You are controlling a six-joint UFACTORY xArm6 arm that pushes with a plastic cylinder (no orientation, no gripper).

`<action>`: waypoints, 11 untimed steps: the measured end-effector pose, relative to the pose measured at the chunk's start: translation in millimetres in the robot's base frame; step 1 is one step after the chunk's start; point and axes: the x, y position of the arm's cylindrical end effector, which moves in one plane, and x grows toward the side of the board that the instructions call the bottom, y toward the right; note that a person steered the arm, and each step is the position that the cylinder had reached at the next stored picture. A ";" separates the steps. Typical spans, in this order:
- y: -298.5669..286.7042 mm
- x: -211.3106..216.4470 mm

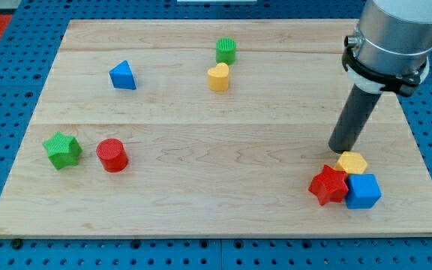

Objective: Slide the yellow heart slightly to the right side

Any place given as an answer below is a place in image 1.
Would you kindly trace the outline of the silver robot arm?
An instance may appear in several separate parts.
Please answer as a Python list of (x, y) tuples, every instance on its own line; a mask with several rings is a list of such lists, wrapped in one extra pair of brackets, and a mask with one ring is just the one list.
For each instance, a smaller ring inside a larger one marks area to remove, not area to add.
[(363, 92), (409, 97), (429, 74), (431, 51), (432, 0), (368, 0), (342, 65)]

